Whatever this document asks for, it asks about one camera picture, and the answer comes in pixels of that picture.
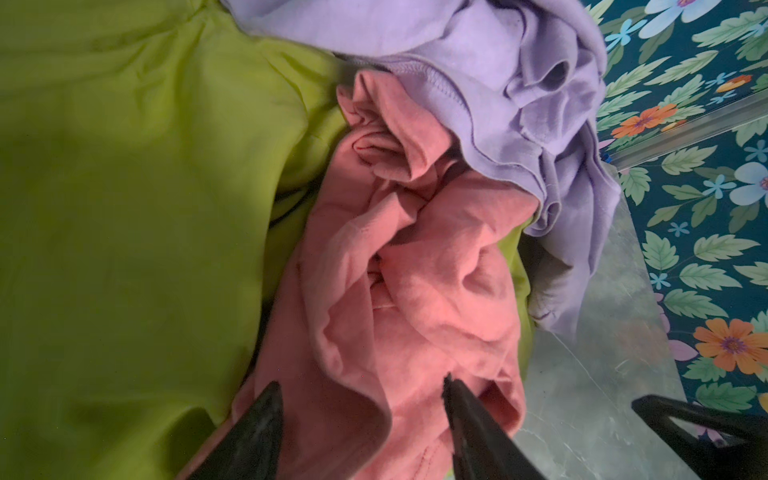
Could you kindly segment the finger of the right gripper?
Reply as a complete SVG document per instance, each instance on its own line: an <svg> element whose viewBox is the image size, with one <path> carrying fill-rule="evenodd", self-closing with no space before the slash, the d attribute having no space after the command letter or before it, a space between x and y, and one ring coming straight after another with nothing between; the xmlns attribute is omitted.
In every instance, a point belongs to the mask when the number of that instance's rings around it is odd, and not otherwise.
<svg viewBox="0 0 768 480"><path fill-rule="evenodd" d="M767 419L646 395L632 410L700 479L767 478Z"/></svg>

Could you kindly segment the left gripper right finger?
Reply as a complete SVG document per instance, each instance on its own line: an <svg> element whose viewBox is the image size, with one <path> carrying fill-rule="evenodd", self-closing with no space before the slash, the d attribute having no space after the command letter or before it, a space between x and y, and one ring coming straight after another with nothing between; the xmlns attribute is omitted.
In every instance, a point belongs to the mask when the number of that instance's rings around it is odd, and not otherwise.
<svg viewBox="0 0 768 480"><path fill-rule="evenodd" d="M545 479L463 381L448 374L442 399L453 441L455 479Z"/></svg>

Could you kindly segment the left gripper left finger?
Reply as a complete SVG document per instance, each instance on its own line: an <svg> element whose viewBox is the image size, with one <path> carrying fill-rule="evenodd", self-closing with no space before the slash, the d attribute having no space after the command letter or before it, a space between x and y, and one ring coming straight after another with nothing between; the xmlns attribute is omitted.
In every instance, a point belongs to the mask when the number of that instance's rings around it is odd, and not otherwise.
<svg viewBox="0 0 768 480"><path fill-rule="evenodd" d="M188 479L275 479L283 416L281 387L278 382L271 382Z"/></svg>

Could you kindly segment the pink cloth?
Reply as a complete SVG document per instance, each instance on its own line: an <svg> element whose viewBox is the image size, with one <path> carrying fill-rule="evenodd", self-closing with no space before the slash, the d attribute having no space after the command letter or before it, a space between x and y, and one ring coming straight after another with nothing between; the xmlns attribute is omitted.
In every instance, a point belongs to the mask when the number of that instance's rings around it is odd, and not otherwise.
<svg viewBox="0 0 768 480"><path fill-rule="evenodd" d="M510 269L539 209L462 160L452 134L386 72L337 98L349 124L283 273L256 364L213 451L271 383L280 479L441 479L450 374L509 434L525 414L524 328Z"/></svg>

